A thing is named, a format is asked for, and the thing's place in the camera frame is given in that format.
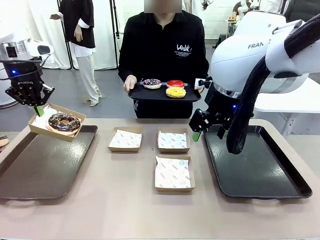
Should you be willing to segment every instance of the white shirt cuff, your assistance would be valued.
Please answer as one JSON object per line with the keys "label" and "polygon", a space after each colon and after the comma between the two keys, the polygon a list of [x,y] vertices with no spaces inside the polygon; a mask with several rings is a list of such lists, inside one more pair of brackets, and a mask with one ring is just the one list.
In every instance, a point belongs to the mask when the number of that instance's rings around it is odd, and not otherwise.
{"label": "white shirt cuff", "polygon": [[83,28],[83,29],[88,29],[90,28],[90,26],[88,24],[86,24],[81,18],[78,21],[78,25]]}
{"label": "white shirt cuff", "polygon": [[64,19],[64,15],[61,12],[58,12],[57,14],[60,16],[60,18]]}

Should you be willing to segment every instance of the person's hand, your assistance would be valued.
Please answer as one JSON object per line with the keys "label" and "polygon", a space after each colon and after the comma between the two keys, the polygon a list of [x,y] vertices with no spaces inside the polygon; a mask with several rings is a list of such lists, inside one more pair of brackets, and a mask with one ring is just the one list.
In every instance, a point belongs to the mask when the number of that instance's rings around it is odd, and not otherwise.
{"label": "person's hand", "polygon": [[204,87],[195,86],[194,90],[195,91],[199,91],[199,93],[201,94],[205,90],[205,88]]}
{"label": "person's hand", "polygon": [[129,93],[130,90],[135,88],[135,85],[137,83],[137,78],[133,75],[129,75],[123,85],[124,90]]}
{"label": "person's hand", "polygon": [[59,20],[59,19],[61,19],[61,17],[58,14],[52,14],[50,19]]}
{"label": "person's hand", "polygon": [[82,30],[81,30],[81,27],[80,27],[79,25],[77,25],[77,26],[75,27],[74,37],[76,38],[76,41],[77,41],[78,43],[83,40]]}

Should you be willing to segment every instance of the person's right hand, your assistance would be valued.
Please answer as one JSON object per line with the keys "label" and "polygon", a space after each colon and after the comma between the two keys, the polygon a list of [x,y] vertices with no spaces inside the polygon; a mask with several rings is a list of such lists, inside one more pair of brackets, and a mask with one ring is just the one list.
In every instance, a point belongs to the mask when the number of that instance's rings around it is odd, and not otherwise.
{"label": "person's right hand", "polygon": [[52,14],[50,19],[59,20],[61,17],[58,14]]}
{"label": "person's right hand", "polygon": [[135,85],[137,83],[137,78],[133,75],[129,75],[123,85],[124,90],[129,93],[130,90],[135,88]]}

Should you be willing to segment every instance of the metal tray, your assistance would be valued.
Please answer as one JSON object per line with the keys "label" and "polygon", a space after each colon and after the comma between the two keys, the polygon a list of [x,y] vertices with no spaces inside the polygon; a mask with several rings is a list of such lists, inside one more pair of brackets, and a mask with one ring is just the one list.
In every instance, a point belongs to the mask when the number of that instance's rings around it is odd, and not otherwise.
{"label": "metal tray", "polygon": [[228,197],[303,199],[312,190],[265,128],[249,126],[243,152],[228,153],[213,126],[204,136],[221,191]]}
{"label": "metal tray", "polygon": [[162,86],[157,90],[146,89],[142,82],[138,82],[133,90],[128,94],[133,100],[148,100],[148,101],[179,101],[185,103],[194,103],[201,99],[199,91],[195,91],[194,88],[185,84],[184,89],[186,90],[186,95],[181,99],[174,99],[166,95],[167,83],[163,82]]}
{"label": "metal tray", "polygon": [[82,126],[73,142],[29,133],[0,164],[0,199],[59,199],[70,190],[97,132]]}

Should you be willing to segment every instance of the black corrugated hose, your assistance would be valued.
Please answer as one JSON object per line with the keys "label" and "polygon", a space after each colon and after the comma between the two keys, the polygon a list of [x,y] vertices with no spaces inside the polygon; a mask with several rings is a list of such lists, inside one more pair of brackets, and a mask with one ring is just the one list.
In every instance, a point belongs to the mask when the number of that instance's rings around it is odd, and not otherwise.
{"label": "black corrugated hose", "polygon": [[[284,41],[284,49],[290,58],[320,39],[320,14],[306,22],[291,33]],[[252,70],[244,86],[240,104],[231,123],[226,146],[229,153],[240,154],[244,148],[249,120],[254,111],[260,89],[269,76],[270,71],[264,56]]]}

